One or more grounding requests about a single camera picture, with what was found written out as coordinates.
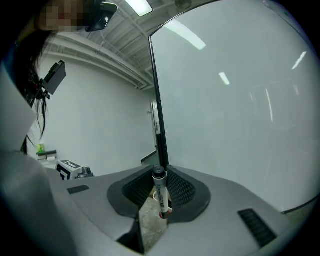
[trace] white panel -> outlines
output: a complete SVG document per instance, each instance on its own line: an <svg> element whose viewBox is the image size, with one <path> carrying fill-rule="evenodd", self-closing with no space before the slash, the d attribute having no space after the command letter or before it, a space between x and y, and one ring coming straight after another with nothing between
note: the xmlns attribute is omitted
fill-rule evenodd
<svg viewBox="0 0 320 256"><path fill-rule="evenodd" d="M151 38L169 163L235 181L279 211L314 198L320 66L295 22L256 0L217 1L175 22L205 47L170 25Z"/></svg>
<svg viewBox="0 0 320 256"><path fill-rule="evenodd" d="M37 116L12 81L4 62L0 63L0 150L20 151Z"/></svg>

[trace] ceiling light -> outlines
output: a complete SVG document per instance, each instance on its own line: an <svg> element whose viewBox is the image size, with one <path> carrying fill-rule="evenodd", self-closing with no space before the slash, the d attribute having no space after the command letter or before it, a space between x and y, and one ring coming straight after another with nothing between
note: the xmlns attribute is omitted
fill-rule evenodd
<svg viewBox="0 0 320 256"><path fill-rule="evenodd" d="M227 76L226 76L226 74L224 72L219 73L219 76L221 77L222 81L224 82L224 84L226 86L230 85L230 82L229 82L229 80L228 80L228 78L227 78Z"/></svg>
<svg viewBox="0 0 320 256"><path fill-rule="evenodd" d="M140 17L152 12L147 0L125 0Z"/></svg>
<svg viewBox="0 0 320 256"><path fill-rule="evenodd" d="M164 27L187 40L198 50L202 50L207 46L195 33L193 33L189 28L175 19L170 21Z"/></svg>
<svg viewBox="0 0 320 256"><path fill-rule="evenodd" d="M299 65L299 63L302 61L302 59L304 58L304 56L306 55L306 51L304 51L302 54L301 54L301 56L300 56L300 58L296 61L296 63L294 64L294 66L293 66L293 70L296 68L296 67L298 67L298 65Z"/></svg>

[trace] gray floor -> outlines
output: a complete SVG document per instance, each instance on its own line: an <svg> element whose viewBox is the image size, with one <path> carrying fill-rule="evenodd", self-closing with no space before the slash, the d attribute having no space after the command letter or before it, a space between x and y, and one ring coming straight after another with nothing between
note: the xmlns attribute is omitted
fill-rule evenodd
<svg viewBox="0 0 320 256"><path fill-rule="evenodd" d="M159 217L159 205L148 198L139 211L139 220L144 250L147 253L167 230L167 220Z"/></svg>

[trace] dark hair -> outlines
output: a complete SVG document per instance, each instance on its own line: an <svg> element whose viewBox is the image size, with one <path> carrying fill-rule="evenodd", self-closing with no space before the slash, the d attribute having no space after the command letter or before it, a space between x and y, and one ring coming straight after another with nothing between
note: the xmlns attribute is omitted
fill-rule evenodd
<svg viewBox="0 0 320 256"><path fill-rule="evenodd" d="M52 37L52 35L52 31L37 30L25 38L17 49L13 63L16 86L29 104L31 103L36 89L39 86L40 79L37 72L39 59L43 54L47 41ZM42 100L36 100L35 110L39 126L39 117L40 115L43 117L43 126L40 137L42 138L46 128L47 102L45 98ZM28 153L27 139L32 143L27 135L21 148L21 151L24 154Z"/></svg>

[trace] gray plastic surface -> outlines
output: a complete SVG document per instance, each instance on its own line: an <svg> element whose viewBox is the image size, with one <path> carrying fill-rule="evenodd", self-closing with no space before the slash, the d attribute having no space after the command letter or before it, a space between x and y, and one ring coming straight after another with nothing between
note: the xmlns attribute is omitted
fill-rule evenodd
<svg viewBox="0 0 320 256"><path fill-rule="evenodd" d="M19 223L51 254L102 256L138 255L115 242L130 231L133 219L118 215L107 200L110 184L144 167L105 176L62 181L53 169L20 153L0 152L0 189ZM285 215L243 186L197 171L175 167L210 190L207 209L195 220L169 224L148 255L272 255L292 236ZM90 189L70 195L68 188ZM253 208L280 236L259 250L238 211Z"/></svg>
<svg viewBox="0 0 320 256"><path fill-rule="evenodd" d="M116 173L115 177L121 179L131 172L134 170ZM79 180L84 181L83 183L74 181L76 184L84 185L87 183L87 179ZM105 215L102 223L95 225L91 221L95 219L95 216L99 216L95 209L99 211L99 208L104 208L105 205L96 202L95 209L92 209L94 214L89 214L90 219L88 219L84 214L86 210L83 211L78 206L77 199L72 198L67 188L69 186L66 181L61 180L56 170L44 169L38 161L21 153L0 151L1 196L18 223L38 245L46 250L48 255L139 255L115 242L102 231L107 225L103 223L107 222L110 227L117 226L119 228L115 234L120 235L121 232L126 232L130 229L130 223L126 222L124 217L114 216L111 210ZM94 198L82 200L80 205L85 204L85 201L92 201ZM121 225L118 220L124 221L128 227L124 224ZM113 229L104 231L112 233Z"/></svg>
<svg viewBox="0 0 320 256"><path fill-rule="evenodd" d="M286 216L245 187L194 170L175 168L207 185L211 201L194 221L169 224L150 255L179 252L179 255L242 256L255 253L260 249L259 245L237 214L248 208L253 208L277 236L291 227Z"/></svg>

